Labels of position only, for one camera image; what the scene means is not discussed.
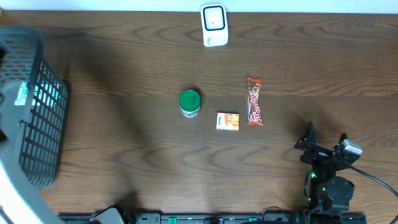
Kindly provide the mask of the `orange chocolate bar wrapper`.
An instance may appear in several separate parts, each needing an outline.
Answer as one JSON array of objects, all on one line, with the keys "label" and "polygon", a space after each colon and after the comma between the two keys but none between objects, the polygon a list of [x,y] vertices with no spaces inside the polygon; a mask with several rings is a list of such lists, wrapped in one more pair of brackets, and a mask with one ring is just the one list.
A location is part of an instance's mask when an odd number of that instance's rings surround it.
[{"label": "orange chocolate bar wrapper", "polygon": [[262,80],[247,76],[248,82],[248,125],[263,126],[261,107],[259,105],[259,94]]}]

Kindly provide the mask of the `green lid jar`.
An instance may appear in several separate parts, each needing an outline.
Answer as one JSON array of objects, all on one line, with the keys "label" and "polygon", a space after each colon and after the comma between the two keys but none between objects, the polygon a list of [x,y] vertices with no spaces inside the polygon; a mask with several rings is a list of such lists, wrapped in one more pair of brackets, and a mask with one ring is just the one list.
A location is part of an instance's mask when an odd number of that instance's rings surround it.
[{"label": "green lid jar", "polygon": [[179,98],[180,112],[186,118],[196,117],[201,108],[201,97],[195,90],[185,90]]}]

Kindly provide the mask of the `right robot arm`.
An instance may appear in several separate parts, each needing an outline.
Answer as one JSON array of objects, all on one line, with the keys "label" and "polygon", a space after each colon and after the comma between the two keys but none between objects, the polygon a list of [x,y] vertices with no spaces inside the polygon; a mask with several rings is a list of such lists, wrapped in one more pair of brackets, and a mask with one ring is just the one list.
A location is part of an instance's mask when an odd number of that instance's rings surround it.
[{"label": "right robot arm", "polygon": [[303,219],[314,223],[322,216],[338,218],[348,211],[354,184],[336,174],[349,167],[343,160],[344,144],[339,142],[332,149],[317,145],[315,128],[310,121],[294,148],[303,151],[300,160],[312,167],[303,187],[304,196],[309,199],[309,208],[302,212]]}]

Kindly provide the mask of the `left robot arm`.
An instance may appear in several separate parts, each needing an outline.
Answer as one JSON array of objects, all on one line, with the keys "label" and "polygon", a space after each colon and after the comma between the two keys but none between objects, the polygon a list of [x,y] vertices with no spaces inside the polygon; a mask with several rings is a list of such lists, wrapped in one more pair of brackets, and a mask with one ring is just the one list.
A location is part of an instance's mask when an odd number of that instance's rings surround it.
[{"label": "left robot arm", "polygon": [[27,112],[14,104],[21,81],[1,84],[1,223],[62,223],[19,165]]}]

